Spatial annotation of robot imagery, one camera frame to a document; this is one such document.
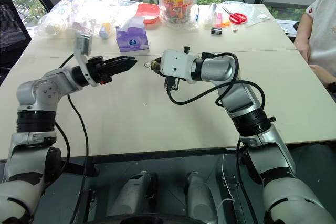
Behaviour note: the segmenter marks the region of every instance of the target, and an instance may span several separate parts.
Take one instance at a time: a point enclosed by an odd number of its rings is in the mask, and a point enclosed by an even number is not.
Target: red scissors
[[[247,21],[247,17],[244,14],[241,13],[232,13],[229,12],[227,9],[222,7],[224,11],[229,13],[229,20],[234,24],[241,24]]]

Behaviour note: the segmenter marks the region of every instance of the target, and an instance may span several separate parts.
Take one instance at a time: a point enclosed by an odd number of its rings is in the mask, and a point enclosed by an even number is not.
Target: person
[[[335,15],[336,0],[315,0],[301,18],[294,45],[336,101]]]

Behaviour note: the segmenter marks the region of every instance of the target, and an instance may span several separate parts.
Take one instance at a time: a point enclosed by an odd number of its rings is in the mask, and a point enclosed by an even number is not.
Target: pen
[[[196,16],[195,16],[195,20],[198,21],[198,16],[199,16],[199,11],[200,11],[200,6],[196,5]]]

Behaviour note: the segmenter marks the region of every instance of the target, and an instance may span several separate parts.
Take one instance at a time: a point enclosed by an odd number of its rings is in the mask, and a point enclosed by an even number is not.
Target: tissue box
[[[149,49],[143,17],[133,17],[116,27],[117,43],[121,52]]]

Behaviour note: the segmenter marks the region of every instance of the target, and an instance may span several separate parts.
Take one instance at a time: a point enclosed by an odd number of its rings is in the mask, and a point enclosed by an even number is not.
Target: floor
[[[328,146],[314,144],[291,151],[297,165],[297,176],[302,179],[318,196],[325,208],[336,219],[334,199],[334,181],[336,180],[336,150]],[[216,207],[222,201],[216,173],[221,171],[222,155],[167,158],[134,162],[99,164],[100,175],[87,180],[87,187],[97,190],[97,200],[91,204],[89,220],[100,219],[110,209],[118,191],[134,174],[143,170],[157,172],[159,191],[157,210],[164,213],[185,215],[183,193],[184,179],[188,172],[198,171],[211,189]],[[82,159],[73,159],[81,163]],[[235,174],[235,157],[224,157],[224,170]],[[264,207],[262,205],[262,187],[250,180],[245,167],[241,167],[245,188],[258,217],[262,223]],[[76,204],[81,177],[62,175],[42,197],[34,224],[68,223]],[[239,194],[246,223],[252,223],[247,205]],[[218,211],[218,223],[226,223],[223,209]]]

